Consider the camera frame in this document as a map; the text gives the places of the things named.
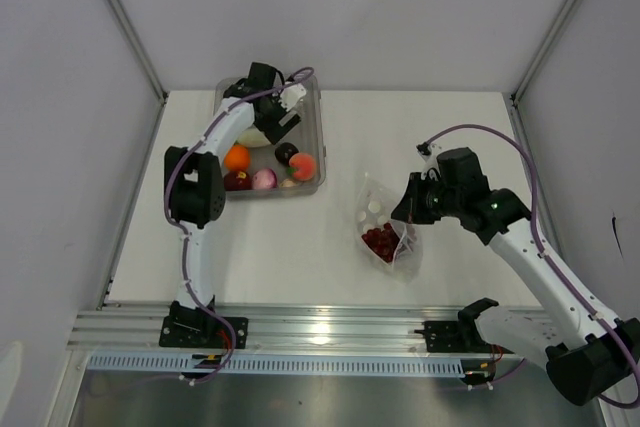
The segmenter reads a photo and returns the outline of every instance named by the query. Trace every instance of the gray wall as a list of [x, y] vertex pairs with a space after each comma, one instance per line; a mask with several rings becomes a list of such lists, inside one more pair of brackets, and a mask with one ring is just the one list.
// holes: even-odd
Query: gray wall
[[102, 0], [0, 12], [0, 345], [26, 347], [3, 425], [30, 427], [97, 297], [156, 106]]
[[584, 0], [522, 108], [566, 258], [623, 317], [640, 316], [639, 59], [640, 2]]
[[165, 88], [261, 59], [324, 88], [511, 91], [562, 0], [123, 0]]

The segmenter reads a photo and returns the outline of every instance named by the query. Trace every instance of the tray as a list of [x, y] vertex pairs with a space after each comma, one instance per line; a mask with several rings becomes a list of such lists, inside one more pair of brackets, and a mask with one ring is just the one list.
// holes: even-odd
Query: tray
[[[239, 78], [230, 78], [222, 80], [216, 86], [216, 96], [214, 103], [214, 115], [222, 102], [224, 91], [231, 85], [236, 83]], [[322, 138], [322, 121], [320, 116], [320, 89], [318, 82], [314, 76], [302, 85], [307, 89], [307, 94], [298, 102], [295, 107], [296, 112], [300, 115], [301, 121], [289, 132], [279, 143], [291, 142], [300, 152], [306, 152], [313, 156], [316, 160], [318, 169], [311, 180], [302, 182], [295, 187], [280, 188], [269, 190], [240, 190], [227, 192], [227, 199], [255, 199], [255, 198], [274, 198], [274, 197], [293, 197], [300, 195], [311, 195], [318, 190], [318, 187], [324, 182], [326, 177], [325, 156], [326, 151]], [[278, 177], [278, 185], [285, 179], [289, 178], [286, 167], [280, 164], [276, 158], [274, 151], [277, 145], [269, 145], [266, 147], [258, 147], [249, 149], [251, 152], [251, 165], [249, 166], [249, 175], [255, 174], [258, 170], [270, 168]], [[228, 170], [221, 165], [222, 175], [228, 173]]]

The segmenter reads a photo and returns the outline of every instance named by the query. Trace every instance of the white table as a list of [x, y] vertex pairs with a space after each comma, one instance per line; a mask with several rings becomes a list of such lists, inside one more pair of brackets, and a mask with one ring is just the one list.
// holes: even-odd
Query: white table
[[[208, 125], [214, 93], [170, 94], [109, 294], [110, 302], [171, 301], [179, 282], [179, 234], [162, 212], [163, 156], [192, 145]], [[451, 125], [480, 123], [512, 135], [499, 93], [327, 91], [322, 94], [327, 178], [312, 196], [229, 201], [216, 223], [219, 303], [459, 306], [491, 297], [538, 306], [524, 283], [457, 220], [420, 227], [419, 275], [398, 282], [371, 267], [356, 247], [355, 201], [364, 173], [402, 194], [423, 162], [415, 146]], [[469, 146], [492, 187], [525, 203], [529, 188], [517, 153], [489, 134], [441, 140]]]

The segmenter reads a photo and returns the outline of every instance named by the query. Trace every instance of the red onion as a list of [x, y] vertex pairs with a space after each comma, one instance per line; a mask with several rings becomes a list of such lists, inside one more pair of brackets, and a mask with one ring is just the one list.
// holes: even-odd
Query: red onion
[[278, 178], [271, 169], [260, 169], [251, 180], [251, 188], [254, 190], [274, 189], [277, 186]]

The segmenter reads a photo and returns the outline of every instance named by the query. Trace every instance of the clear plastic bag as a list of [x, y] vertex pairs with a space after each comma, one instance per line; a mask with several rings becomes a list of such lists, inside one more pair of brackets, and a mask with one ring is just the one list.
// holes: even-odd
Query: clear plastic bag
[[400, 197], [365, 175], [356, 201], [356, 242], [371, 260], [371, 265], [408, 281], [422, 263], [422, 240], [415, 226], [391, 220], [391, 212]]

